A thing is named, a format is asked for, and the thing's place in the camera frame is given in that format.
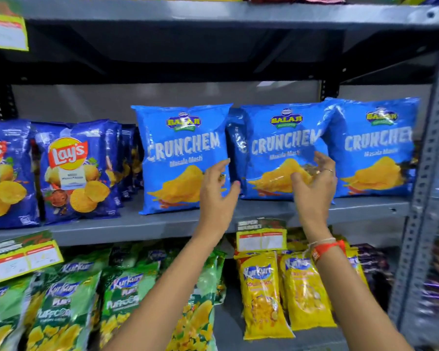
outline hand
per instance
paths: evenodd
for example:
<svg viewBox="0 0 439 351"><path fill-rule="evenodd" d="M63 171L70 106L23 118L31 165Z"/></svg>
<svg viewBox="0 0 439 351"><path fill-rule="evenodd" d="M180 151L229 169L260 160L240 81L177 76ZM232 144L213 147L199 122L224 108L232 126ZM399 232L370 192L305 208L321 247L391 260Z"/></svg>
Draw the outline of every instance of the hand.
<svg viewBox="0 0 439 351"><path fill-rule="evenodd" d="M200 222L194 236L209 237L215 245L231 223L240 193L240 182L235 181L228 195L221 196L226 178L220 177L230 161L226 159L208 168L200 188Z"/></svg>
<svg viewBox="0 0 439 351"><path fill-rule="evenodd" d="M318 164L320 172L310 185L302 180L298 172L291 174L294 203L310 242L328 237L327 218L338 181L335 177L335 162L332 159L315 152L314 161Z"/></svg>

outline yellow kurkure bag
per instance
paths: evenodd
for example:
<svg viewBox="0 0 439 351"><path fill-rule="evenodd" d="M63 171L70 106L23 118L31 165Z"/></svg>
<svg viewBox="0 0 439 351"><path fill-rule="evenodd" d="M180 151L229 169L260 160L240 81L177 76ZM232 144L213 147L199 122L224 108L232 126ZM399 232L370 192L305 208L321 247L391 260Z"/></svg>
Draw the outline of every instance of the yellow kurkure bag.
<svg viewBox="0 0 439 351"><path fill-rule="evenodd" d="M244 304L244 340L293 338L279 299L278 264L274 252L238 254Z"/></svg>
<svg viewBox="0 0 439 351"><path fill-rule="evenodd" d="M296 252L283 256L280 264L285 274L291 329L336 327L327 292L314 263L302 252Z"/></svg>

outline red bracelet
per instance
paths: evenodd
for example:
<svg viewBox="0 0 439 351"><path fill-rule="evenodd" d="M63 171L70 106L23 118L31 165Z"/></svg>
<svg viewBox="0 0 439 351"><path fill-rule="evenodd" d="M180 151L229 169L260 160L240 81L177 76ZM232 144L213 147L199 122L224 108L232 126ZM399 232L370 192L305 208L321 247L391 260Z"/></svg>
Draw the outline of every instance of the red bracelet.
<svg viewBox="0 0 439 351"><path fill-rule="evenodd" d="M339 246L340 249L343 251L343 253L346 256L346 248L345 248L345 242L343 240L340 240L338 242L332 242L330 244L320 244L317 245L311 253L312 259L314 260L314 263L319 261L320 257L327 252L328 249L333 248L334 246Z"/></svg>

